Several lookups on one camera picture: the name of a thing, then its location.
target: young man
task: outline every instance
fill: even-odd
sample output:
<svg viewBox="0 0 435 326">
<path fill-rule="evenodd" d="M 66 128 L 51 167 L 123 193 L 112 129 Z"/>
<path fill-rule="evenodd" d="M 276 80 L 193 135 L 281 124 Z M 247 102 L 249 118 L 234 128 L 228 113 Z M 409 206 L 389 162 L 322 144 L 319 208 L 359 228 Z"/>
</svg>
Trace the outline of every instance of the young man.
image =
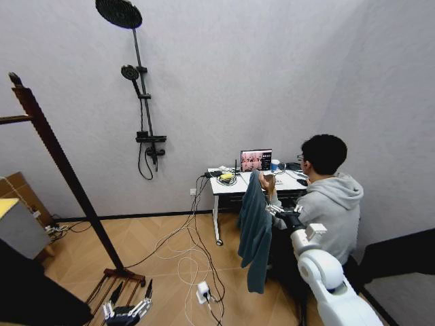
<svg viewBox="0 0 435 326">
<path fill-rule="evenodd" d="M 302 206 L 299 220 L 308 225 L 322 223 L 328 230 L 321 238 L 324 250 L 335 256 L 342 265 L 355 249 L 362 186 L 350 175 L 336 173 L 346 160 L 346 144 L 336 136 L 318 134 L 302 145 L 301 169 L 308 175 L 307 194 L 298 204 Z M 259 176 L 263 187 L 267 181 Z M 307 315 L 307 284 L 300 277 L 293 254 L 290 235 L 283 220 L 273 217 L 271 263 L 272 275 L 299 300 L 300 325 Z"/>
<path fill-rule="evenodd" d="M 346 144 L 336 136 L 318 134 L 305 141 L 300 167 L 308 175 L 309 185 L 307 194 L 298 201 L 303 207 L 299 220 L 305 225 L 322 223 L 325 226 L 328 231 L 322 236 L 321 245 L 342 265 L 356 246 L 360 200 L 364 195 L 362 186 L 354 178 L 336 173 L 346 156 Z M 286 229 L 284 222 L 277 218 L 273 225 Z"/>
</svg>

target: handheld shower head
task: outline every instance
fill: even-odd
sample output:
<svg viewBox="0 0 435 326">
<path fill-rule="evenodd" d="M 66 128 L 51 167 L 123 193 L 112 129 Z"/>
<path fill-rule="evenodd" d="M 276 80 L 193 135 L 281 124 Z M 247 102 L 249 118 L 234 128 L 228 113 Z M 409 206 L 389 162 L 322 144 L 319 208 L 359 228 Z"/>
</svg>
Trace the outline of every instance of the handheld shower head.
<svg viewBox="0 0 435 326">
<path fill-rule="evenodd" d="M 128 80 L 136 80 L 139 78 L 139 72 L 132 65 L 125 65 L 121 67 L 121 74 Z"/>
<path fill-rule="evenodd" d="M 132 65 L 125 65 L 121 67 L 121 74 L 128 80 L 131 80 L 133 86 L 135 87 L 137 97 L 140 98 L 141 92 L 136 82 L 136 79 L 139 78 L 139 72 L 137 71 L 137 69 L 134 68 L 134 66 Z"/>
<path fill-rule="evenodd" d="M 104 19 L 125 29 L 136 29 L 142 24 L 141 12 L 127 0 L 96 0 L 95 7 Z"/>
</svg>

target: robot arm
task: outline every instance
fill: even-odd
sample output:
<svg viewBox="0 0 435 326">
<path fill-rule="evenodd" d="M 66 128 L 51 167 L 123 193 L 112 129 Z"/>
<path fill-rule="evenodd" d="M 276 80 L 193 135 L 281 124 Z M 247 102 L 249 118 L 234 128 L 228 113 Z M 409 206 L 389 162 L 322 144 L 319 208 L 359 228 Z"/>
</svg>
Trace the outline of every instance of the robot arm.
<svg viewBox="0 0 435 326">
<path fill-rule="evenodd" d="M 294 254 L 301 277 L 310 286 L 319 315 L 325 326 L 381 326 L 373 309 L 359 297 L 343 274 L 340 262 L 321 249 L 319 243 L 327 230 L 323 224 L 307 228 L 299 221 L 301 206 L 293 211 L 268 205 L 266 210 L 284 220 L 291 232 Z"/>
</svg>

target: wooden stand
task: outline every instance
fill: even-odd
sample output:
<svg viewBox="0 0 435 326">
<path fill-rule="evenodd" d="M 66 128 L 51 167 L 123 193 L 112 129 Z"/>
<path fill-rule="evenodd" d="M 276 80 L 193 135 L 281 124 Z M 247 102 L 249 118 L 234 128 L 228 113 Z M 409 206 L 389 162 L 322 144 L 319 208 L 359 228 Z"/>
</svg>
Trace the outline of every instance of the wooden stand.
<svg viewBox="0 0 435 326">
<path fill-rule="evenodd" d="M 62 147 L 60 146 L 60 143 L 58 142 L 56 136 L 54 135 L 53 130 L 51 129 L 44 113 L 42 112 L 41 107 L 39 107 L 38 102 L 33 96 L 31 89 L 25 88 L 22 85 L 21 79 L 15 73 L 9 73 L 9 77 L 12 83 L 14 83 L 15 85 L 15 87 L 12 88 L 12 90 L 14 91 L 18 100 L 20 101 L 22 108 L 26 112 L 26 115 L 0 117 L 0 124 L 13 124 L 18 122 L 26 122 L 26 121 L 30 121 L 32 123 L 39 137 L 41 137 L 41 140 L 43 141 L 50 155 L 52 156 L 54 162 L 58 166 L 59 171 L 62 173 L 62 176 L 65 178 L 65 181 L 68 183 L 68 186 L 73 192 L 75 199 L 78 201 L 80 207 L 84 211 L 87 217 L 87 221 L 89 221 L 92 227 L 94 228 L 95 232 L 97 233 L 97 236 L 99 237 L 99 240 L 101 241 L 101 244 L 104 246 L 105 250 L 107 251 L 107 254 L 110 256 L 110 259 L 113 261 L 116 267 L 115 270 L 110 270 L 110 269 L 104 270 L 104 275 L 102 279 L 96 285 L 96 287 L 90 294 L 86 303 L 88 304 L 92 300 L 92 297 L 96 295 L 97 291 L 101 288 L 106 278 L 113 279 L 109 288 L 106 290 L 105 295 L 102 297 L 101 301 L 99 302 L 99 305 L 92 313 L 95 314 L 99 309 L 99 307 L 101 306 L 101 304 L 103 303 L 103 300 L 105 299 L 107 294 L 110 292 L 110 289 L 115 284 L 116 280 L 118 278 L 125 278 L 126 281 L 124 282 L 124 286 L 122 290 L 124 290 L 126 284 L 129 281 L 136 282 L 135 288 L 133 289 L 133 292 L 131 293 L 130 299 L 128 300 L 127 303 L 127 305 L 129 305 L 139 285 L 141 285 L 142 287 L 145 286 L 145 276 L 134 274 L 124 268 L 121 259 L 116 253 L 115 247 L 111 243 L 109 236 L 104 230 L 103 224 L 101 224 L 101 221 L 97 216 L 97 213 L 92 207 L 92 204 L 90 203 L 89 198 L 86 195 L 86 192 L 84 191 L 81 183 L 79 182 L 77 175 L 75 175 L 73 167 L 69 163 L 67 156 L 65 155 Z"/>
</svg>

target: herringbone floor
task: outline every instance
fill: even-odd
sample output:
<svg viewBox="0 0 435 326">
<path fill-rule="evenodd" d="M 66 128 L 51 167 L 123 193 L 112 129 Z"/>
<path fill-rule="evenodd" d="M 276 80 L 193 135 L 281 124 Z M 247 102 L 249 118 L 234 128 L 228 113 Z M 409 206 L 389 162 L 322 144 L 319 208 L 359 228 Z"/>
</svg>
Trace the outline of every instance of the herringbone floor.
<svg viewBox="0 0 435 326">
<path fill-rule="evenodd" d="M 236 227 L 234 214 L 220 214 L 220 232 L 224 246 L 215 244 L 213 222 L 210 214 L 198 215 L 197 226 L 201 238 L 211 253 L 213 263 L 218 270 L 219 277 L 225 285 L 225 313 L 223 325 L 237 326 L 266 326 L 266 325 L 297 325 L 297 314 L 294 300 L 283 291 L 281 285 L 273 280 L 268 280 L 264 294 L 249 293 L 247 290 L 247 268 L 242 269 L 241 258 L 237 255 L 239 246 L 239 230 Z M 125 266 L 131 265 L 151 253 L 156 242 L 178 228 L 186 220 L 186 216 L 174 217 L 148 217 L 140 219 L 118 219 L 103 221 L 109 237 L 111 238 L 122 262 Z M 85 228 L 87 223 L 76 227 L 77 230 Z M 189 285 L 178 277 L 179 275 L 187 282 L 193 281 L 196 274 L 196 264 L 189 259 L 192 257 L 198 262 L 198 275 L 194 282 L 201 281 L 207 273 L 207 260 L 204 255 L 197 251 L 183 250 L 192 246 L 192 241 L 187 230 L 182 230 L 174 235 L 168 245 L 163 245 L 158 250 L 162 257 L 151 256 L 142 264 L 130 270 L 137 274 L 144 274 L 148 281 L 153 278 L 153 303 L 148 315 L 144 318 L 143 325 L 191 325 L 185 316 L 185 300 L 188 318 L 193 325 L 216 325 L 212 319 L 207 305 L 199 305 L 195 296 L 196 286 L 193 286 L 188 294 Z M 90 292 L 103 275 L 105 268 L 113 268 L 113 265 L 99 242 L 93 229 L 83 233 L 69 232 L 64 238 L 53 244 L 55 257 L 47 258 L 43 263 L 46 267 L 46 275 L 68 289 L 81 300 L 86 300 Z M 209 272 L 207 283 L 211 286 L 212 294 L 217 295 L 213 285 L 213 277 Z M 104 284 L 99 295 L 93 300 L 97 304 L 104 294 L 109 283 Z M 118 304 L 125 304 L 128 291 Z M 143 298 L 145 289 L 139 288 L 133 298 L 132 304 Z M 212 304 L 215 315 L 220 311 L 217 304 Z M 91 325 L 101 325 L 102 313 L 95 314 Z M 313 298 L 309 302 L 310 326 L 322 325 Z"/>
</svg>

